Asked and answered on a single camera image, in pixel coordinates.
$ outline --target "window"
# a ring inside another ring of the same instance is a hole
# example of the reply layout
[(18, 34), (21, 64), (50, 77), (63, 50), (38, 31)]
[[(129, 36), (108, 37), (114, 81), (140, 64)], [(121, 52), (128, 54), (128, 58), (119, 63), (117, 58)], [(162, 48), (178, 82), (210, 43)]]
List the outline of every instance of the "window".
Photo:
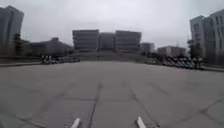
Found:
[(214, 25), (213, 20), (210, 21), (210, 24), (211, 24), (211, 26), (213, 27), (213, 25)]
[(221, 24), (223, 24), (223, 19), (222, 19), (222, 16), (220, 16), (220, 22), (221, 22)]
[(219, 17), (215, 17), (216, 19), (216, 24), (219, 25)]
[(222, 49), (222, 39), (219, 40), (219, 48)]
[(198, 24), (194, 24), (194, 32), (199, 33), (199, 25)]
[(218, 32), (218, 36), (221, 37), (220, 36), (220, 29), (219, 28), (217, 28), (217, 32)]
[(222, 35), (224, 35), (224, 27), (221, 27)]
[(214, 30), (212, 30), (212, 35), (215, 38), (215, 31)]

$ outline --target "paving tile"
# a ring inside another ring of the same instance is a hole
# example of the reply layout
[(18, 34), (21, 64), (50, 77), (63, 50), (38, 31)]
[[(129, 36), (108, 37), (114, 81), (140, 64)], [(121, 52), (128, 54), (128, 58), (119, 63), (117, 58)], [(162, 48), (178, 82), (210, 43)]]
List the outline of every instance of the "paving tile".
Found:
[(132, 93), (129, 88), (119, 84), (104, 83), (103, 89), (100, 92), (100, 100), (131, 100)]
[(17, 120), (15, 118), (0, 115), (0, 128), (17, 128), (23, 124), (24, 122)]
[(4, 111), (20, 118), (32, 117), (46, 103), (46, 98), (36, 92), (16, 87), (6, 87), (0, 90), (0, 105), (4, 106)]
[(221, 122), (224, 126), (224, 104), (216, 103), (212, 105), (206, 112), (209, 116), (215, 120)]
[(74, 88), (67, 91), (64, 98), (67, 99), (95, 99), (100, 83), (91, 81), (79, 81)]
[(142, 117), (146, 124), (153, 123), (135, 101), (100, 101), (96, 106), (92, 128), (134, 128), (138, 117)]
[(223, 128), (223, 126), (208, 119), (204, 115), (198, 114), (182, 123), (172, 126), (172, 128)]
[(67, 128), (76, 118), (81, 118), (82, 126), (86, 127), (92, 106), (93, 101), (60, 100), (32, 119), (32, 122), (47, 128)]
[(143, 83), (134, 85), (132, 88), (145, 109), (161, 126), (175, 123), (196, 112), (196, 110), (179, 103), (164, 92), (147, 87)]

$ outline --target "gray pavement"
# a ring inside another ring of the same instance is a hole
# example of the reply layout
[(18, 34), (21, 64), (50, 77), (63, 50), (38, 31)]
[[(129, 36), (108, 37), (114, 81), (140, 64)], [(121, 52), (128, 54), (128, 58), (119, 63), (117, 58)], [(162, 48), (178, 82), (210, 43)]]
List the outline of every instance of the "gray pavement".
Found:
[(0, 68), (0, 127), (223, 128), (224, 74), (126, 62)]

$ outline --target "tall building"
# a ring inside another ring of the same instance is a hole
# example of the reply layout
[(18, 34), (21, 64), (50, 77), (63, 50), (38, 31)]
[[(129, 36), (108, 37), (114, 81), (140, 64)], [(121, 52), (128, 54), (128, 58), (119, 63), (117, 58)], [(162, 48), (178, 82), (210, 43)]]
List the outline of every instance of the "tall building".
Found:
[(203, 58), (224, 59), (224, 10), (190, 20), (193, 45)]
[(186, 56), (186, 49), (176, 46), (165, 46), (158, 48), (158, 54), (169, 57)]
[(130, 31), (116, 31), (116, 50), (117, 51), (139, 51), (141, 33)]
[(29, 43), (31, 50), (37, 54), (61, 54), (68, 53), (73, 47), (61, 42), (59, 38), (52, 38), (49, 41)]
[(224, 63), (224, 10), (210, 15), (216, 58)]
[(141, 53), (153, 53), (155, 51), (154, 43), (142, 42), (140, 44)]
[(99, 30), (74, 30), (73, 42), (75, 50), (96, 51), (98, 50)]
[(98, 48), (99, 50), (115, 50), (115, 34), (100, 33)]
[(0, 54), (10, 55), (14, 52), (13, 38), (20, 33), (24, 13), (12, 6), (0, 8)]

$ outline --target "building facade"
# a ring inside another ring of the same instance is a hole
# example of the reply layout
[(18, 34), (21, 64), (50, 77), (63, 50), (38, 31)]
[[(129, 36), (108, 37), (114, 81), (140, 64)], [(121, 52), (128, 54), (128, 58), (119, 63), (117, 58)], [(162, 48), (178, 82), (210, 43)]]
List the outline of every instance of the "building facade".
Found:
[(158, 54), (162, 56), (169, 56), (169, 57), (178, 57), (178, 56), (186, 56), (186, 49), (176, 46), (166, 46), (158, 48)]
[(115, 50), (115, 34), (114, 33), (100, 33), (99, 50)]
[(75, 50), (97, 51), (99, 30), (74, 30), (73, 43)]
[(24, 13), (12, 6), (0, 8), (0, 55), (14, 54), (13, 38), (20, 33)]
[(224, 10), (210, 15), (216, 60), (224, 63)]
[(62, 54), (73, 50), (73, 47), (61, 42), (59, 38), (52, 38), (49, 41), (29, 43), (31, 51), (36, 55), (40, 54)]
[(155, 51), (154, 43), (142, 42), (140, 44), (141, 53), (153, 53)]
[(117, 51), (139, 51), (141, 33), (130, 31), (116, 31), (115, 41)]
[(190, 20), (193, 44), (200, 46), (201, 57), (224, 60), (224, 10), (208, 17)]

